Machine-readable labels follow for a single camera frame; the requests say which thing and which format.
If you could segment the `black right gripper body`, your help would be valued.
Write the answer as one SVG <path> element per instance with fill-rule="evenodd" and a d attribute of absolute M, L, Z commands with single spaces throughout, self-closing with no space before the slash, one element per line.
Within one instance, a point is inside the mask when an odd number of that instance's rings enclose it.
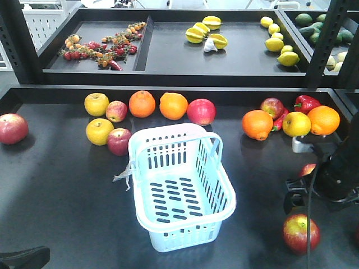
<path fill-rule="evenodd" d="M 339 211 L 349 206 L 358 206 L 358 187 L 352 190 L 346 198 L 341 200 L 333 200 L 325 197 L 311 183 L 314 178 L 314 171 L 304 177 L 297 177 L 286 180 L 287 194 L 284 197 L 283 209 L 285 214 L 290 214 L 293 210 L 304 208 L 309 205 L 312 198 L 318 198 L 325 201 L 327 207 L 331 211 Z"/>

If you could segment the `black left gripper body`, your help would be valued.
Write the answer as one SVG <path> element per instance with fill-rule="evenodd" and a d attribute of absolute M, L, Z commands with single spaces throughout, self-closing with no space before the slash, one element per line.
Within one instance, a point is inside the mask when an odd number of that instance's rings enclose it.
<path fill-rule="evenodd" d="M 41 246 L 1 253 L 1 268 L 43 268 L 50 260 L 50 248 Z"/>

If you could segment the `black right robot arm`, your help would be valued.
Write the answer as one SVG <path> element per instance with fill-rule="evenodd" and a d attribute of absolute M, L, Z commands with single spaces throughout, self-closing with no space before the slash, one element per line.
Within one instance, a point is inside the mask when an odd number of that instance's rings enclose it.
<path fill-rule="evenodd" d="M 316 166 L 308 175 L 286 181 L 284 212 L 309 206 L 313 197 L 323 200 L 331 210 L 358 204 L 358 114 L 352 114 L 333 90 L 331 97 L 342 121 L 334 133 L 294 137 L 295 153 L 313 153 Z"/>

